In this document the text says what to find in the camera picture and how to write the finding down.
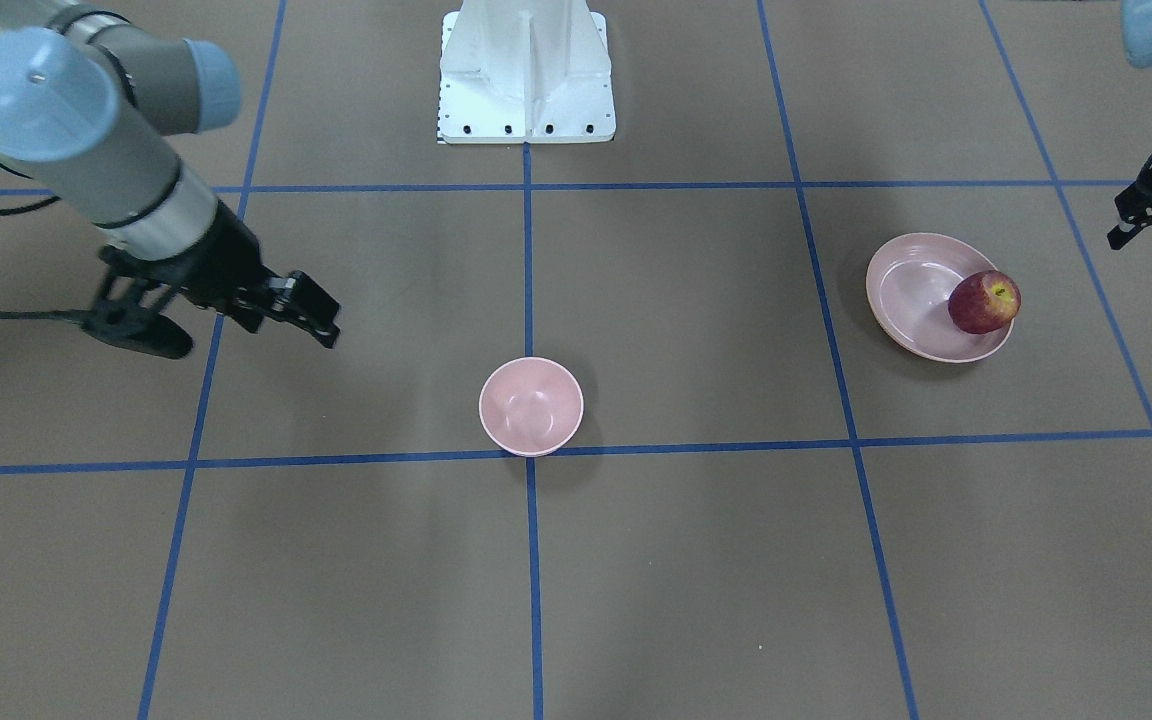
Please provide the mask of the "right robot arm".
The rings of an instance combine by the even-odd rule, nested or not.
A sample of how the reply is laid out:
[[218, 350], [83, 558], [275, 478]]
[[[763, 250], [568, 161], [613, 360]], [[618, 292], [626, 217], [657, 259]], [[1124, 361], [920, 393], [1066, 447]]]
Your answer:
[[65, 202], [106, 240], [91, 305], [41, 319], [179, 359], [194, 341], [164, 311], [180, 297], [250, 333], [274, 320], [338, 342], [338, 301], [266, 268], [259, 240], [169, 143], [229, 126], [241, 105], [215, 44], [83, 1], [0, 1], [0, 169], [45, 188], [33, 210]]

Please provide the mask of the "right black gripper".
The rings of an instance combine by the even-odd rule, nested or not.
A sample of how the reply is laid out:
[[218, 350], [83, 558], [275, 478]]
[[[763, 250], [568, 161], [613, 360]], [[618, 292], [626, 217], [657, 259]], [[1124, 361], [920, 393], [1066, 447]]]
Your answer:
[[200, 238], [172, 258], [146, 260], [109, 247], [101, 259], [108, 270], [179, 286], [177, 300], [229, 316], [247, 331], [273, 319], [305, 331], [324, 348], [338, 346], [338, 301], [306, 273], [285, 278], [266, 268], [255, 234], [221, 200]]

